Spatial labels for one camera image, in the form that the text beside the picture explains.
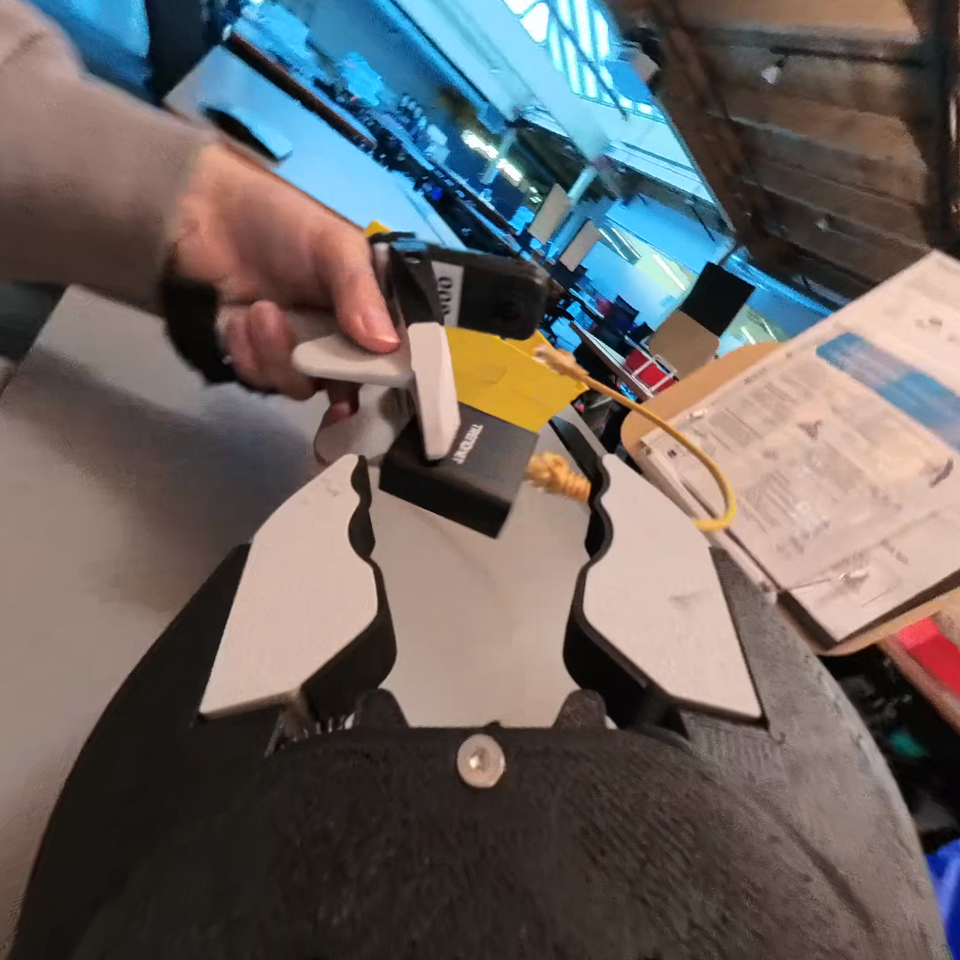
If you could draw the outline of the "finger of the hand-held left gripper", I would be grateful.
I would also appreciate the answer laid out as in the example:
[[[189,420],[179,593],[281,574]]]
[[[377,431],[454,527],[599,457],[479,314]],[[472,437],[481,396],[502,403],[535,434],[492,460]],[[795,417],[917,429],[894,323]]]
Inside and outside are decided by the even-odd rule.
[[[437,322],[415,322],[409,326],[409,348],[423,455],[441,461],[461,426],[447,331]]]
[[[359,391],[357,411],[336,423],[320,426],[314,438],[318,464],[333,464],[348,454],[380,464],[402,429],[414,417],[407,390],[366,385]]]

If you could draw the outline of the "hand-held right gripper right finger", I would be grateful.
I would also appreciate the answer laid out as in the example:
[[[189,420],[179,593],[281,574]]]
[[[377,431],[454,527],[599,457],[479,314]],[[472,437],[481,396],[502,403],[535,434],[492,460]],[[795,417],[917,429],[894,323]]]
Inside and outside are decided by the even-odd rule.
[[[691,519],[613,454],[597,462],[586,562],[564,666],[598,695],[608,725],[688,730],[697,715],[762,723],[762,699],[718,571]]]

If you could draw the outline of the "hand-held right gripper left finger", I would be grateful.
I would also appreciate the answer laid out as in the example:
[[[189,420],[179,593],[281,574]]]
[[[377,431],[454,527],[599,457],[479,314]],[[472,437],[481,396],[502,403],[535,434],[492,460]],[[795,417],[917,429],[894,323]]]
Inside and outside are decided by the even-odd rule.
[[[348,454],[269,516],[248,546],[199,714],[269,707],[318,721],[354,714],[386,680],[397,639],[368,462]]]

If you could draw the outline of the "black ethernet splitter box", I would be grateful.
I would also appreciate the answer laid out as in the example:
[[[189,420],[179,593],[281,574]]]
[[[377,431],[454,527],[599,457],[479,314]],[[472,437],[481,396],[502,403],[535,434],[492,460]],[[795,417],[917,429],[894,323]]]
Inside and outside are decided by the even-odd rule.
[[[428,461],[418,419],[399,432],[379,468],[379,489],[491,539],[518,498],[539,435],[460,404],[461,425],[449,453]]]

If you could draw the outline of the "person's left forearm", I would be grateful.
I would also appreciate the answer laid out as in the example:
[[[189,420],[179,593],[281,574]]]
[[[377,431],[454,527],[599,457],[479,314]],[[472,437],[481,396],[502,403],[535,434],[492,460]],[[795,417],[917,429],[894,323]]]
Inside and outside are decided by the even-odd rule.
[[[45,14],[2,2],[2,282],[158,307],[179,198],[217,143],[90,76]]]

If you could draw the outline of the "beige desk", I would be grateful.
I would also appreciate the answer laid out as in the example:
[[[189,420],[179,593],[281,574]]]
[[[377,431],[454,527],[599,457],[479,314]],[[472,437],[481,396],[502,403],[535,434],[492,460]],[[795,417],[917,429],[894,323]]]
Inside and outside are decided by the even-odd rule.
[[[207,388],[153,317],[73,290],[2,393],[2,938],[91,727],[227,553],[316,472],[327,403]],[[497,539],[378,490],[409,721],[542,726],[587,512],[524,488]]]
[[[376,221],[432,244],[465,248],[406,178],[381,167],[326,121],[220,47],[207,54],[163,102],[170,112],[199,123],[207,121],[202,114],[206,103],[239,108],[285,138],[292,152],[275,172],[346,220],[361,228]]]

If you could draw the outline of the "person's left hand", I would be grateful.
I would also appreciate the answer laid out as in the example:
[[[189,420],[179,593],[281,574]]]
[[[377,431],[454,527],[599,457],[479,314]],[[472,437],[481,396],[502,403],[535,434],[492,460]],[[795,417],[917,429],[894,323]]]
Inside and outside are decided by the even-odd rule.
[[[295,369],[290,314],[331,314],[373,354],[400,345],[360,228],[225,145],[204,147],[177,200],[174,274],[212,288],[214,344],[247,387],[307,401],[325,392],[320,428],[357,413],[359,387]]]

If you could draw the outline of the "yellow plastic bin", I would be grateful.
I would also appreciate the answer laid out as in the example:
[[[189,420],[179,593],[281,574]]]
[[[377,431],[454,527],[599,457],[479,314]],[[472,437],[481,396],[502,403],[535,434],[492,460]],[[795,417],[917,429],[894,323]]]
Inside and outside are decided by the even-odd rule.
[[[538,432],[586,391],[537,357],[548,345],[540,330],[551,298],[543,268],[433,245],[377,221],[364,236],[384,296],[406,323],[444,327],[461,402]]]

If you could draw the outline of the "brown cardboard board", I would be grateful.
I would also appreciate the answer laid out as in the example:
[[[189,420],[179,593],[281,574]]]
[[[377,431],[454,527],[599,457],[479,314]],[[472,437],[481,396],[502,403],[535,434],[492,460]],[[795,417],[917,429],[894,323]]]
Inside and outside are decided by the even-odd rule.
[[[640,405],[640,414],[628,414],[620,429],[620,442],[628,454],[631,466],[641,467],[645,456],[647,436],[656,425],[649,419],[655,415],[666,422],[699,407],[711,394],[730,382],[750,373],[776,354],[781,345],[775,342],[748,344],[692,372],[675,386],[657,393]],[[716,534],[714,541],[735,560],[761,590],[768,604],[806,641],[819,657],[846,657],[876,646],[889,659],[896,659],[910,643],[916,644],[932,636],[943,635],[954,645],[959,637],[959,590],[957,588],[935,596],[932,600],[909,608],[906,612],[884,620],[857,636],[840,643],[829,644],[813,621],[793,602],[776,593],[773,583],[745,554],[728,534]]]

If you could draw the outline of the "black and brown board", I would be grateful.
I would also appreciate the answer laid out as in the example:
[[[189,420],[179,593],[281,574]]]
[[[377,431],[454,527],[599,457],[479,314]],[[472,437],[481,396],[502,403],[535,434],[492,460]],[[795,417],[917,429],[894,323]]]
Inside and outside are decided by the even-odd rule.
[[[724,267],[707,263],[650,336],[648,352],[678,380],[699,371],[714,360],[721,337],[756,289]]]

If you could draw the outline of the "printed paper sheet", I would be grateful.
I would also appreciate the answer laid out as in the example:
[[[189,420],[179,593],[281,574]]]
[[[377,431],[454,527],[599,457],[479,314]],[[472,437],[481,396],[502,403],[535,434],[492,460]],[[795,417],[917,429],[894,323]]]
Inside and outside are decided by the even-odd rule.
[[[728,541],[826,644],[958,584],[959,263],[931,251],[673,419]]]

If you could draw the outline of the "red box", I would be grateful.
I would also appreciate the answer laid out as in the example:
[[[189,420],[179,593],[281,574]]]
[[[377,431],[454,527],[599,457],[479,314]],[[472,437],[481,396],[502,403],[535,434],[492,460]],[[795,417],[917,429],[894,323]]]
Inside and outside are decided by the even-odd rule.
[[[897,630],[894,641],[900,672],[958,735],[958,624],[932,614]]]

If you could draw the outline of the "black flat pad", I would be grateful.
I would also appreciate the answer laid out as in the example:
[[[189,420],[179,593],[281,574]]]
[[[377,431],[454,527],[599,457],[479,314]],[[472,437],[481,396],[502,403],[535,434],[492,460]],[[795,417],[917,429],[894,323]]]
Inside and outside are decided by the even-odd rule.
[[[218,132],[265,162],[280,164],[294,152],[288,138],[240,106],[203,101],[199,109],[202,117]]]

